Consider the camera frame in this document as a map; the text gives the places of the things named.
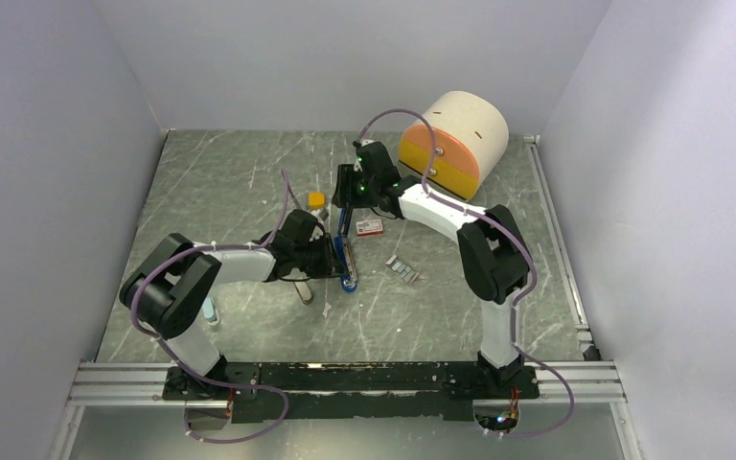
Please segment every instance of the marble surface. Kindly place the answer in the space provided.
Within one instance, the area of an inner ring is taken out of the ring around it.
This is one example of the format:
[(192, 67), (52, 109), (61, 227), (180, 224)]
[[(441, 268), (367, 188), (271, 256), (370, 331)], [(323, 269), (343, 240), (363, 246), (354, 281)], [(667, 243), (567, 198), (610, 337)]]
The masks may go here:
[[(369, 137), (396, 154), (398, 133)], [(289, 171), (301, 202), (311, 191), (331, 196), (336, 166), (355, 161), (355, 138), (353, 132), (172, 131), (126, 274), (172, 232), (199, 242), (260, 237), (280, 212), (281, 168)], [(521, 138), (510, 139), (471, 203), (508, 206), (535, 259), (539, 284), (523, 301), (526, 351), (542, 359), (582, 359), (539, 184)], [(353, 221), (371, 216), (357, 210)], [(315, 298), (306, 306), (288, 283), (216, 286), (212, 296), (221, 323), (213, 329), (202, 326), (229, 360), (474, 359), (481, 343), (481, 310), (463, 279), (458, 247), (416, 222), (384, 219), (383, 224), (383, 235), (352, 237), (356, 292), (344, 292), (338, 280), (311, 281)], [(394, 253), (421, 272), (414, 285), (385, 267)], [(115, 304), (98, 361), (167, 360), (131, 328), (127, 309)]]

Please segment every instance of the purple cable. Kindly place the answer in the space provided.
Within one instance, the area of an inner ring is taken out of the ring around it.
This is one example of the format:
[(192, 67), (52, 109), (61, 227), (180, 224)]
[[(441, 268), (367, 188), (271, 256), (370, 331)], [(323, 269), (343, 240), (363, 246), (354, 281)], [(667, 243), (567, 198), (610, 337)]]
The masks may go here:
[[(206, 377), (200, 375), (193, 369), (187, 366), (184, 362), (182, 362), (179, 357), (176, 355), (176, 353), (171, 350), (171, 347), (168, 346), (168, 343), (163, 340), (159, 334), (149, 331), (148, 329), (144, 328), (142, 324), (139, 322), (139, 317), (137, 316), (138, 310), (139, 310), (139, 303), (142, 299), (142, 293), (145, 291), (145, 289), (150, 285), (150, 283), (160, 274), (165, 272), (171, 265), (181, 261), (182, 259), (198, 253), (198, 252), (204, 252), (204, 251), (213, 251), (213, 250), (221, 250), (221, 251), (227, 251), (227, 250), (253, 250), (253, 249), (262, 249), (266, 247), (268, 244), (272, 242), (272, 240), (275, 239), (275, 234), (278, 233), (278, 229), (281, 227), (281, 222), (284, 221), (284, 218), (287, 215), (287, 207), (288, 207), (288, 199), (291, 196), (292, 200), (294, 201), (295, 205), (300, 207), (300, 203), (298, 202), (297, 198), (294, 195), (294, 192), (291, 189), (291, 186), (289, 186), (289, 178), (287, 170), (281, 169), (281, 176), (284, 179), (284, 196), (283, 196), (283, 209), (281, 209), (281, 215), (278, 217), (278, 221), (275, 223), (275, 227), (272, 229), (272, 231), (269, 233), (269, 235), (266, 236), (263, 242), (259, 244), (218, 244), (218, 245), (203, 245), (203, 246), (194, 246), (189, 249), (186, 249), (178, 254), (173, 255), (168, 260), (163, 262), (160, 266), (155, 268), (145, 279), (143, 280), (142, 284), (137, 288), (136, 292), (134, 292), (134, 296), (131, 299), (131, 305), (130, 305), (130, 314), (131, 314), (131, 324), (134, 326), (134, 328), (150, 337), (153, 337), (156, 339), (156, 343), (159, 344), (160, 347), (162, 347), (162, 350), (165, 351), (165, 353), (171, 357), (173, 361), (175, 361), (176, 365), (178, 365), (185, 373), (187, 373), (189, 376), (193, 377), (196, 380), (203, 381), (205, 383), (219, 386), (222, 388), (230, 388), (230, 389), (237, 389), (237, 390), (264, 390), (269, 391), (272, 393), (277, 393), (281, 396), (281, 398), (284, 400), (284, 408), (281, 411), (281, 415), (278, 416), (278, 418), (269, 426), (262, 429), (261, 431), (256, 431), (255, 433), (252, 433), (247, 436), (243, 436), (241, 438), (235, 438), (235, 439), (213, 439), (213, 438), (205, 438), (202, 436), (199, 436), (192, 432), (190, 430), (190, 427), (188, 426), (187, 434), (197, 439), (198, 441), (209, 443), (209, 444), (236, 444), (236, 443), (242, 443), (244, 441), (249, 441), (251, 439), (255, 439), (259, 436), (263, 436), (267, 434), (269, 431), (272, 431), (275, 429), (287, 416), (287, 413), (289, 411), (289, 397), (287, 393), (280, 388), (269, 386), (269, 385), (249, 385), (249, 384), (237, 384), (237, 383), (228, 383), (225, 381), (219, 381), (214, 379), (207, 379)], [(187, 413), (185, 415), (185, 424), (187, 425)]]
[[(532, 273), (532, 276), (529, 277), (529, 284), (526, 285), (526, 288), (524, 288), (520, 294), (515, 296), (515, 299), (512, 301), (512, 310), (514, 314), (510, 314), (510, 320), (509, 320), (509, 333), (510, 337), (517, 337), (517, 331), (518, 331), (518, 315), (516, 311), (516, 305), (520, 302), (520, 300), (523, 299), (523, 297), (526, 296), (529, 292), (535, 290), (535, 287), (538, 285), (538, 270), (535, 267), (535, 262), (532, 260), (532, 255), (529, 254), (529, 251), (526, 249), (526, 246), (523, 245), (522, 242), (520, 242), (515, 235), (512, 234), (509, 230), (504, 228), (503, 225), (496, 222), (492, 218), (488, 218), (487, 216), (476, 213), (472, 209), (467, 209), (459, 204), (453, 203), (452, 201), (449, 201), (447, 199), (442, 198), (441, 196), (431, 194), (430, 193), (430, 187), (427, 185), (427, 177), (430, 174), (430, 168), (433, 167), (433, 162), (436, 160), (436, 131), (433, 130), (433, 126), (430, 125), (430, 123), (425, 119), (425, 117), (419, 113), (415, 112), (413, 110), (408, 110), (406, 108), (391, 108), (389, 110), (385, 110), (384, 112), (381, 112), (376, 117), (372, 118), (370, 122), (368, 122), (367, 125), (362, 129), (362, 131), (359, 132), (359, 137), (356, 139), (358, 142), (362, 140), (363, 137), (365, 137), (365, 134), (368, 132), (368, 129), (371, 128), (371, 125), (373, 125), (378, 119), (384, 117), (385, 115), (391, 114), (391, 113), (406, 113), (408, 115), (412, 115), (416, 118), (418, 118), (427, 128), (427, 132), (430, 133), (430, 161), (427, 162), (427, 166), (425, 170), (422, 173), (422, 188), (425, 190), (425, 193), (427, 194), (427, 197), (435, 199), (439, 203), (444, 204), (445, 206), (448, 206), (452, 209), (455, 209), (456, 211), (461, 211), (462, 213), (466, 213), (470, 216), (473, 216), (476, 219), (481, 219), (484, 222), (490, 224), (495, 230), (500, 232), (503, 236), (505, 236), (510, 242), (512, 242), (512, 245), (517, 248), (517, 251), (520, 252), (520, 254), (523, 256), (523, 259), (526, 260), (526, 264), (529, 266), (529, 271)], [(512, 343), (512, 346), (515, 348), (515, 350), (523, 355), (524, 358), (534, 362), (535, 364), (539, 365), (541, 369), (545, 369), (548, 372), (554, 374), (555, 377), (563, 384), (565, 387), (565, 391), (568, 393), (568, 411), (565, 413), (565, 415), (555, 424), (547, 426), (546, 428), (539, 429), (536, 431), (531, 431), (528, 433), (515, 433), (515, 434), (508, 434), (504, 437), (508, 438), (531, 438), (535, 436), (541, 436), (543, 434), (549, 433), (551, 431), (554, 431), (555, 429), (565, 425), (568, 420), (571, 419), (571, 416), (574, 414), (574, 392), (571, 391), (571, 386), (568, 384), (568, 381), (563, 378), (563, 376), (560, 375), (559, 372), (557, 372), (556, 369), (549, 366), (545, 362), (540, 361), (539, 359), (536, 359), (535, 357), (527, 354), (524, 352), (516, 342)]]

